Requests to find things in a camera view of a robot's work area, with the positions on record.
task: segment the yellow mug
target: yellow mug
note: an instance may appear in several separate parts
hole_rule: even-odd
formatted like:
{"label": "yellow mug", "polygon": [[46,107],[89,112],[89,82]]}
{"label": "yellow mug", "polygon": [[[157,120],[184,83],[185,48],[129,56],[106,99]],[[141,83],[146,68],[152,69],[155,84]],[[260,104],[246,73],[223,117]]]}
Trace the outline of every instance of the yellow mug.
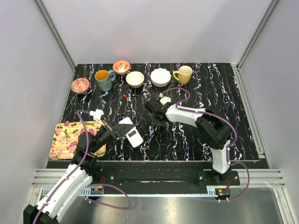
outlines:
{"label": "yellow mug", "polygon": [[173,77],[175,77],[181,84],[187,84],[191,78],[192,75],[192,68],[184,65],[179,68],[178,71],[173,72]]}

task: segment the small white object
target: small white object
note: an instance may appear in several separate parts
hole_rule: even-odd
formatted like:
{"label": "small white object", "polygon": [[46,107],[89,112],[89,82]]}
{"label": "small white object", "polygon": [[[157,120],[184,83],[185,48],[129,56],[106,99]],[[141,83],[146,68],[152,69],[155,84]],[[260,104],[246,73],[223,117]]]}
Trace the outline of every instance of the small white object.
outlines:
{"label": "small white object", "polygon": [[160,103],[165,105],[166,103],[170,103],[171,102],[171,98],[170,97],[162,97],[162,99],[160,99]]}
{"label": "small white object", "polygon": [[168,70],[159,68],[151,72],[150,79],[155,86],[164,87],[170,82],[171,74]]}
{"label": "small white object", "polygon": [[127,75],[126,81],[132,88],[139,88],[144,82],[144,75],[141,72],[132,71]]}
{"label": "small white object", "polygon": [[93,116],[93,119],[98,121],[101,120],[102,115],[104,115],[104,112],[102,110],[96,109],[96,111],[90,111],[89,115]]}
{"label": "small white object", "polygon": [[[130,118],[124,118],[119,122],[119,124],[130,124],[132,125],[133,122],[131,121]],[[127,139],[131,143],[132,147],[135,148],[139,146],[141,143],[143,143],[143,139],[139,132],[137,131],[136,127],[132,128],[127,134],[126,134]]]}

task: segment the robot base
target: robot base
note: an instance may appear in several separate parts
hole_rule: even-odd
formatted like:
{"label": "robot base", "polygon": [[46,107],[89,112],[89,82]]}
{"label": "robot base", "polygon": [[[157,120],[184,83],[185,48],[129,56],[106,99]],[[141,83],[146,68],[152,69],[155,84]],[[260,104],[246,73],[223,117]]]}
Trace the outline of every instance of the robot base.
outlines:
{"label": "robot base", "polygon": [[214,170],[201,170],[197,172],[200,186],[227,186],[230,180],[231,186],[239,186],[240,179],[237,171],[229,169],[224,174],[219,174]]}

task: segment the red object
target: red object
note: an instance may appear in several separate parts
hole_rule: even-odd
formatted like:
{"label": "red object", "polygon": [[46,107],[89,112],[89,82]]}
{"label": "red object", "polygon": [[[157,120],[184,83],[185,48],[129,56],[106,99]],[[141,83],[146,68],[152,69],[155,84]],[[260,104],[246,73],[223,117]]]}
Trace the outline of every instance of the red object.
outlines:
{"label": "red object", "polygon": [[71,84],[71,90],[74,93],[84,93],[89,89],[90,83],[86,78],[77,78]]}

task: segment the floral tray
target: floral tray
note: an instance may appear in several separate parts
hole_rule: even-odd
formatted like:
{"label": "floral tray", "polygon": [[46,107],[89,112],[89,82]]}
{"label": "floral tray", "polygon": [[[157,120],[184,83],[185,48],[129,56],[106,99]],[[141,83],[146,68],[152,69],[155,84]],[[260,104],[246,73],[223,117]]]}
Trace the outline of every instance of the floral tray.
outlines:
{"label": "floral tray", "polygon": [[[85,122],[87,130],[95,135],[101,128],[101,124],[97,121]],[[84,132],[81,122],[61,123],[55,128],[55,133],[51,145],[51,160],[70,160],[76,153],[76,145],[78,136]],[[106,151],[106,145],[100,148],[95,155],[103,156]]]}

